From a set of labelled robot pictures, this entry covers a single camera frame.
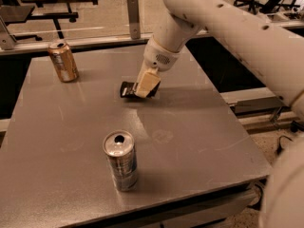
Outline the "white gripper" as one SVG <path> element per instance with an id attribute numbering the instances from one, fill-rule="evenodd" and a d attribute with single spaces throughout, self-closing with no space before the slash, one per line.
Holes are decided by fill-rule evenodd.
<path id="1" fill-rule="evenodd" d="M 144 49 L 135 94 L 140 98 L 146 98 L 148 93 L 161 81 L 158 71 L 169 70 L 179 57 L 179 52 L 169 51 L 161 46 L 154 37 L 151 37 Z"/>

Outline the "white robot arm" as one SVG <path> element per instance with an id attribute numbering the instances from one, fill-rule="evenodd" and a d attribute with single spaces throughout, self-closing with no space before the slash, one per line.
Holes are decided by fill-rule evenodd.
<path id="1" fill-rule="evenodd" d="M 204 29 L 304 119 L 304 38 L 224 0 L 162 0 L 163 18 L 144 51 L 135 94 L 146 97 L 159 73 Z M 276 159 L 264 189 L 259 228 L 304 228 L 304 137 Z"/>

